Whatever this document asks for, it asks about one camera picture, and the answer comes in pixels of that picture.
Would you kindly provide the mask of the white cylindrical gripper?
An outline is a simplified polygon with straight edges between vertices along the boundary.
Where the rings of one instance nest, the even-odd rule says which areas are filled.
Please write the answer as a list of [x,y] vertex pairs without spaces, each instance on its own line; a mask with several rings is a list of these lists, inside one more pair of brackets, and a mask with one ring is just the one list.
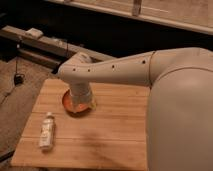
[[89,83],[72,83],[69,85],[72,104],[91,104],[93,93]]

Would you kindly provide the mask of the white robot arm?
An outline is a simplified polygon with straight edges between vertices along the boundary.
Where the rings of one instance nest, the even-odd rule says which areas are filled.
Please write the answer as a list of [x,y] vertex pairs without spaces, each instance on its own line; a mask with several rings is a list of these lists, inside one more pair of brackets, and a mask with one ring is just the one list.
[[58,76],[75,105],[92,99],[92,82],[149,87],[148,171],[213,171],[213,51],[157,50],[98,63],[78,52]]

